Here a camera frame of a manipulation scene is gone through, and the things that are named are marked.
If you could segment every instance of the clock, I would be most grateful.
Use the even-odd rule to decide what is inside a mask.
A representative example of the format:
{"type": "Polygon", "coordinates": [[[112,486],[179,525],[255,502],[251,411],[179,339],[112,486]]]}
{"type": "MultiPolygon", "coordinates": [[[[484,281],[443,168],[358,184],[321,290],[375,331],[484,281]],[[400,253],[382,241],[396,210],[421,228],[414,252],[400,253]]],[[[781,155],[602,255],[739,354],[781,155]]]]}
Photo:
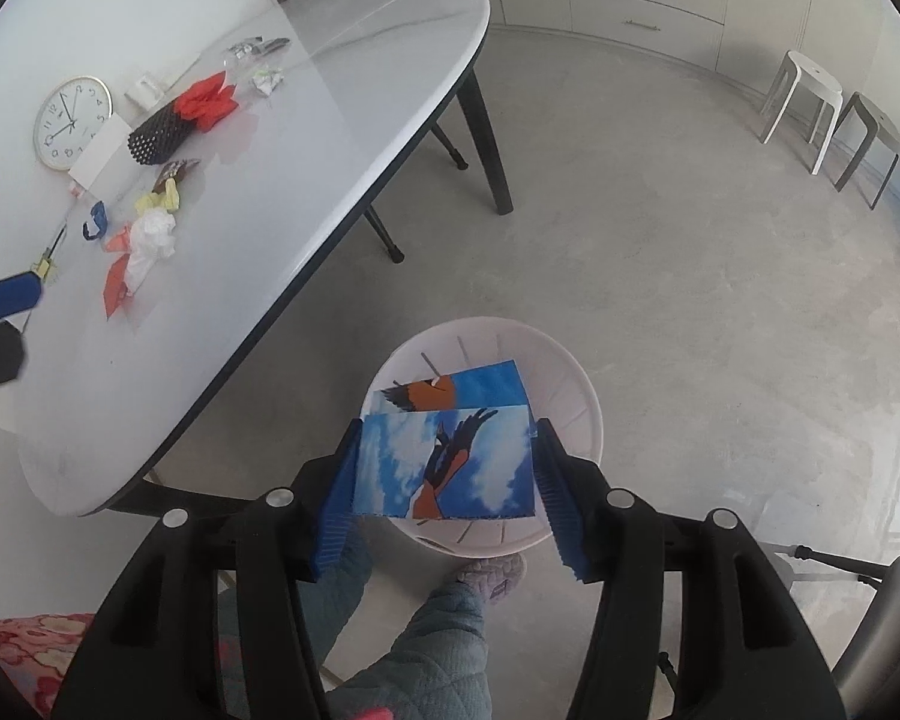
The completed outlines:
{"type": "Polygon", "coordinates": [[[101,79],[64,81],[40,106],[34,124],[36,155],[47,167],[69,170],[112,113],[113,98],[101,79]]]}

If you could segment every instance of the black mesh pen holder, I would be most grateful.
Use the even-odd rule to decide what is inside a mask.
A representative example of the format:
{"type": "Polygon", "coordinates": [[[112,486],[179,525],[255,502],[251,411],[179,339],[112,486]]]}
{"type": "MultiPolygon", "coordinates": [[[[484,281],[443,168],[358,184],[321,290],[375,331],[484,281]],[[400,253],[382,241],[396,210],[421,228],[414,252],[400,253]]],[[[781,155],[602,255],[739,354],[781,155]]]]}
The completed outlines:
{"type": "Polygon", "coordinates": [[[181,119],[171,100],[130,133],[130,154],[141,165],[162,165],[197,128],[197,122],[181,119]]]}

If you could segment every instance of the drawer handle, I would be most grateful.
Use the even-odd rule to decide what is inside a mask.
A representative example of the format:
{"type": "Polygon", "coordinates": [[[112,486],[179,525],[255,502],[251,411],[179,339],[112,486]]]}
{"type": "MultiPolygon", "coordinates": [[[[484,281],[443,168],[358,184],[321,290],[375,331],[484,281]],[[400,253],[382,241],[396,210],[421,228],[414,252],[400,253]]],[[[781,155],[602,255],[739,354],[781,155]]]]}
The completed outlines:
{"type": "Polygon", "coordinates": [[[652,30],[653,32],[660,32],[660,27],[653,26],[651,23],[635,22],[633,19],[627,19],[624,23],[628,23],[631,26],[642,26],[642,28],[652,30]]]}

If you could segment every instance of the white stool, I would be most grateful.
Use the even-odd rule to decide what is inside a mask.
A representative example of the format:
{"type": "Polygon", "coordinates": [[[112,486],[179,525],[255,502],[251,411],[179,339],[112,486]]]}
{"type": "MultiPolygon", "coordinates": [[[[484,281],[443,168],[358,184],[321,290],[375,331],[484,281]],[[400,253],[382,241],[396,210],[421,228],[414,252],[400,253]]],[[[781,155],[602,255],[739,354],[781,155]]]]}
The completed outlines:
{"type": "Polygon", "coordinates": [[[786,52],[786,55],[783,56],[783,61],[780,63],[780,69],[776,72],[776,78],[773,79],[773,84],[770,86],[767,101],[763,104],[763,110],[760,111],[761,115],[765,116],[770,112],[770,108],[773,107],[773,101],[780,96],[784,89],[784,81],[788,79],[790,87],[787,89],[786,98],[784,98],[783,105],[780,106],[780,111],[776,114],[776,118],[767,125],[767,129],[763,133],[763,142],[767,143],[770,140],[770,135],[773,135],[776,126],[780,124],[780,119],[783,118],[783,112],[787,109],[787,105],[790,104],[790,98],[794,95],[794,89],[797,89],[797,84],[803,84],[820,98],[820,104],[817,106],[817,114],[814,117],[813,127],[810,129],[810,137],[807,138],[807,143],[813,143],[813,138],[817,135],[817,129],[820,127],[820,122],[823,119],[823,106],[829,105],[833,109],[833,113],[830,116],[830,124],[828,124],[826,129],[826,137],[823,138],[823,145],[820,147],[820,154],[817,157],[816,164],[813,165],[813,170],[810,172],[811,175],[816,175],[820,171],[823,156],[830,145],[833,130],[837,127],[837,117],[840,116],[840,109],[844,105],[844,87],[840,85],[840,81],[834,79],[831,74],[814,62],[813,59],[804,56],[800,52],[786,52]]]}
{"type": "MultiPolygon", "coordinates": [[[[548,418],[574,457],[600,463],[604,416],[586,372],[550,336],[513,319],[454,319],[414,336],[384,362],[370,383],[362,415],[372,395],[394,382],[406,384],[479,365],[514,360],[535,419],[548,418]]],[[[550,535],[550,524],[535,491],[536,516],[521,519],[392,518],[401,531],[432,549],[459,557],[499,557],[529,549],[550,535]]]]}

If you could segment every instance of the red floral clothing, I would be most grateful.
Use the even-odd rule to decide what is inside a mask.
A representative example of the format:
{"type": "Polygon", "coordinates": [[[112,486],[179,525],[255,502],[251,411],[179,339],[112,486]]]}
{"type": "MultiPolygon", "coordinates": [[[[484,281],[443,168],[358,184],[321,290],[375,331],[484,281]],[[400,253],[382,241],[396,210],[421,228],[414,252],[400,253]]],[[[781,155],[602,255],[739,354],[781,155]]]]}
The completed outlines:
{"type": "Polygon", "coordinates": [[[93,614],[44,614],[0,620],[0,666],[43,717],[50,716],[63,676],[93,614]]]}

